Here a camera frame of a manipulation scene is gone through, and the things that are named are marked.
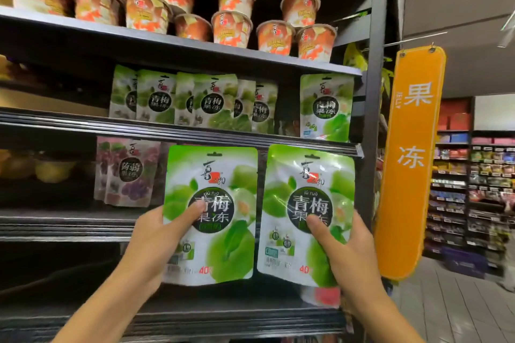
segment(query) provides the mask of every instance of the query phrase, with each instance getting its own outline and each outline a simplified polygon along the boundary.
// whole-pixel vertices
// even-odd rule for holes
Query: orange hanging sign
[[[397,53],[374,231],[386,278],[407,278],[422,255],[446,60],[441,47]]]

